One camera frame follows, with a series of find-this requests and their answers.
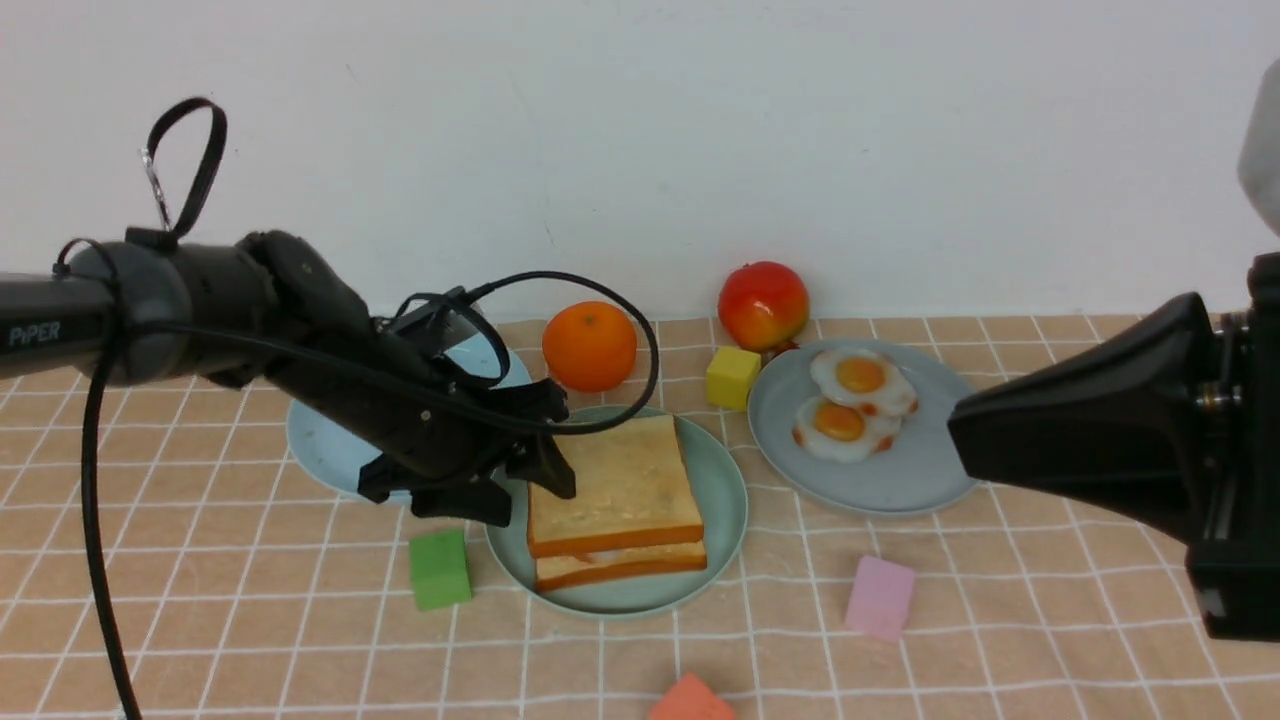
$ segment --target beige tiled tablecloth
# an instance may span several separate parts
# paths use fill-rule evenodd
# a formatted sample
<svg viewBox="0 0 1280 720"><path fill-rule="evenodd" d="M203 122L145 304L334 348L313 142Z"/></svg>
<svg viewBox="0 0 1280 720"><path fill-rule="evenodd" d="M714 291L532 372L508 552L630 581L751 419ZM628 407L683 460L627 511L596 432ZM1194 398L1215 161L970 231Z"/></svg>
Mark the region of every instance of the beige tiled tablecloth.
<svg viewBox="0 0 1280 720"><path fill-rule="evenodd" d="M845 319L804 338L915 345L982 388L1134 318ZM504 328L535 375L540 323ZM640 621L557 614L513 587L479 527L476 597L420 614L407 538L453 521L334 498L289 459L278 391L113 391L102 523L147 717L641 719L692 671L741 719L1263 719L1280 646L1204 637L1181 547L1093 507L983 484L936 516L868 523L797 497L745 419L703 398L723 340L660 323L657 402L727 443L751 500L742 553L709 592ZM626 402L635 379L576 405ZM0 719L111 717L77 506L86 383L0 386ZM841 625L876 553L920 573L897 644Z"/></svg>

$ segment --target sandwich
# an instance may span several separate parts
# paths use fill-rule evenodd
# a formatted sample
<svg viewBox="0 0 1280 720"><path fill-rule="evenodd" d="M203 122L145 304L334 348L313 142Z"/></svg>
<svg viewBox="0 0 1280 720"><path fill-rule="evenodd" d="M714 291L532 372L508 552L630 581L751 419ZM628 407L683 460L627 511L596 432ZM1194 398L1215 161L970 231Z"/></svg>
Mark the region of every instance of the sandwich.
<svg viewBox="0 0 1280 720"><path fill-rule="evenodd" d="M673 415L635 418L589 436L557 436L577 478L561 500L529 488L535 589L704 570L703 515Z"/></svg>

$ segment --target foam block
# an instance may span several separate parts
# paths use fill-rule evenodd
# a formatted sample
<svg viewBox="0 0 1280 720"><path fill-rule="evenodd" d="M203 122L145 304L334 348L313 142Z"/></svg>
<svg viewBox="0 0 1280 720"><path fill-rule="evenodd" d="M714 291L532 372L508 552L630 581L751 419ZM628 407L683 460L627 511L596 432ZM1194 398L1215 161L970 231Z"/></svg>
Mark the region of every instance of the foam block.
<svg viewBox="0 0 1280 720"><path fill-rule="evenodd" d="M854 592L845 611L845 626L896 642L906 626L914 589L915 570L870 555L864 556L858 562Z"/></svg>
<svg viewBox="0 0 1280 720"><path fill-rule="evenodd" d="M408 578L419 610L471 600L467 542L462 530L443 530L408 541Z"/></svg>
<svg viewBox="0 0 1280 720"><path fill-rule="evenodd" d="M733 708L686 673L649 711L649 720L733 720Z"/></svg>
<svg viewBox="0 0 1280 720"><path fill-rule="evenodd" d="M751 383L763 359L737 347L721 347L707 366L707 402L727 410L746 410Z"/></svg>

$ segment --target green plate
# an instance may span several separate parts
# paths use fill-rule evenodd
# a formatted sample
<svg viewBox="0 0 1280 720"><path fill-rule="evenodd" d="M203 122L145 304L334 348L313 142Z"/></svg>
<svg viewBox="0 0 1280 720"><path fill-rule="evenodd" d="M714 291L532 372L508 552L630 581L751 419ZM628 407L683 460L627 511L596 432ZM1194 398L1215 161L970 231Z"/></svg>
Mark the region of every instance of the green plate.
<svg viewBox="0 0 1280 720"><path fill-rule="evenodd" d="M572 421L603 420L625 410L623 406L579 410ZM646 407L637 416L663 415ZM534 559L529 555L525 528L529 519L529 486L499 478L511 492L511 524L488 527L489 548L508 575L539 601L573 615L602 620L643 618L664 612L692 600L710 587L742 547L746 534L746 483L728 450L696 423L676 416L676 432L689 468L689 480L703 514L707 569L698 573L669 573L644 578L611 580L539 594L534 592Z"/></svg>

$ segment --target red apple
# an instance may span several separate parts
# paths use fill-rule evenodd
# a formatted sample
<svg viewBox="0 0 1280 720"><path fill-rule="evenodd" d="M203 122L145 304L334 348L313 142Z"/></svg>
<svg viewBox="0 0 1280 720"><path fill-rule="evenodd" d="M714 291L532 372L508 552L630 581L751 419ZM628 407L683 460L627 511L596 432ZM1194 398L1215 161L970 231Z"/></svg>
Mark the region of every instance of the red apple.
<svg viewBox="0 0 1280 720"><path fill-rule="evenodd" d="M719 296L719 319L742 350L777 350L809 322L809 291L791 268L773 261L733 270Z"/></svg>

